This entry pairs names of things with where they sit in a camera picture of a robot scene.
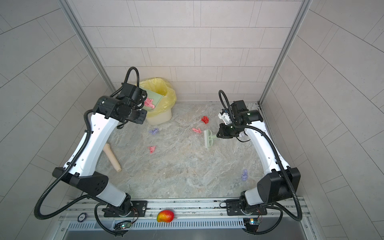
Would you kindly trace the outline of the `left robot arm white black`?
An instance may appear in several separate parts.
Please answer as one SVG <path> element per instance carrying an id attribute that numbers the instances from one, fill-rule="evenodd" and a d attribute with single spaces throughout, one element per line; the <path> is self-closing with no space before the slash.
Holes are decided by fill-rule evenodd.
<path id="1" fill-rule="evenodd" d="M 43 192 L 34 208 L 37 219 L 50 219 L 81 200 L 77 198 L 51 214 L 42 214 L 43 201 L 59 182 L 85 192 L 86 198 L 107 205 L 109 214 L 124 217 L 131 212 L 130 195 L 117 189 L 107 176 L 96 172 L 98 159 L 112 131 L 122 129 L 128 122 L 141 125 L 146 119 L 144 105 L 148 94 L 140 88 L 139 82 L 135 85 L 128 83 L 131 72 L 140 76 L 137 68 L 129 68 L 122 86 L 110 96 L 100 97 L 94 108 L 84 113 L 85 134 L 69 161 L 54 169 L 56 180 Z"/>

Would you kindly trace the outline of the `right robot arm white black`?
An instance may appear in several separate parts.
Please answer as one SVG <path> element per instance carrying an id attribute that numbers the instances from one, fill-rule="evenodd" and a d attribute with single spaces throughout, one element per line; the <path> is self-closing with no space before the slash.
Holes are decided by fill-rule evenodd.
<path id="1" fill-rule="evenodd" d="M 251 214 L 259 207 L 275 208 L 295 221 L 301 221 L 303 212 L 297 196 L 300 171 L 290 167 L 279 153 L 258 110 L 248 110 L 244 101 L 230 103 L 222 90 L 219 99 L 223 105 L 219 118 L 223 123 L 219 126 L 217 138 L 238 138 L 245 133 L 256 149 L 264 171 L 255 188 L 241 193 L 242 212 Z"/>

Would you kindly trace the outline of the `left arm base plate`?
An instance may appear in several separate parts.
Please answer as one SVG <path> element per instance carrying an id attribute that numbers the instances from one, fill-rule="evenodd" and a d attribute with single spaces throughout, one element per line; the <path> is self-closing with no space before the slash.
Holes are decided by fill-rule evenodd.
<path id="1" fill-rule="evenodd" d="M 107 204 L 102 209 L 105 218 L 144 217 L 147 201 L 124 201 L 119 207 Z"/>

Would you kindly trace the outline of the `beige bin yellow bag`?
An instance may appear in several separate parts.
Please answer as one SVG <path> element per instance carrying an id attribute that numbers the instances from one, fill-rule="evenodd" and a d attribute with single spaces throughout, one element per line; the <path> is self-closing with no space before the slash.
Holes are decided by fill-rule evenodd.
<path id="1" fill-rule="evenodd" d="M 160 104 L 153 112 L 147 111 L 146 121 L 151 126 L 161 125 L 171 120 L 172 108 L 176 103 L 176 92 L 170 82 L 163 78 L 151 78 L 140 83 L 140 88 L 164 95 Z"/>

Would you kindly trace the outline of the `green hand brush white bristles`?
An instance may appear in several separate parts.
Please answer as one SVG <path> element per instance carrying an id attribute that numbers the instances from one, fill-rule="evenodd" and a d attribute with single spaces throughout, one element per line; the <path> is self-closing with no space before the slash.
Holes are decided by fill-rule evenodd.
<path id="1" fill-rule="evenodd" d="M 213 145 L 213 142 L 216 138 L 217 136 L 213 134 L 211 130 L 204 131 L 204 140 L 205 140 L 206 149 L 209 149 Z"/>

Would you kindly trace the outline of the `green dustpan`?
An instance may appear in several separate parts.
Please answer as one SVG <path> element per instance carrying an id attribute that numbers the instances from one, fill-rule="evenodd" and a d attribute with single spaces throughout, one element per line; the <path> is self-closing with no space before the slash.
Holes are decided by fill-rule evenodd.
<path id="1" fill-rule="evenodd" d="M 156 110 L 157 106 L 160 104 L 161 100 L 164 98 L 164 95 L 158 94 L 156 92 L 153 92 L 153 91 L 147 90 L 147 89 L 145 89 L 145 91 L 147 92 L 147 98 L 153 99 L 153 104 L 156 107 L 155 107 L 155 109 L 151 110 L 151 109 L 144 106 L 143 109 L 148 111 L 148 112 L 153 112 Z"/>

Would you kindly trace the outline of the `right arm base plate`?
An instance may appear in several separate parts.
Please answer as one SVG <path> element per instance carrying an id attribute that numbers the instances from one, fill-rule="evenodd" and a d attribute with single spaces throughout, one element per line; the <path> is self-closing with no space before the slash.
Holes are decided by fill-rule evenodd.
<path id="1" fill-rule="evenodd" d="M 239 199 L 225 200 L 225 208 L 228 216 L 250 216 L 250 215 L 267 215 L 267 209 L 261 205 L 249 205 L 245 197 L 241 196 Z"/>

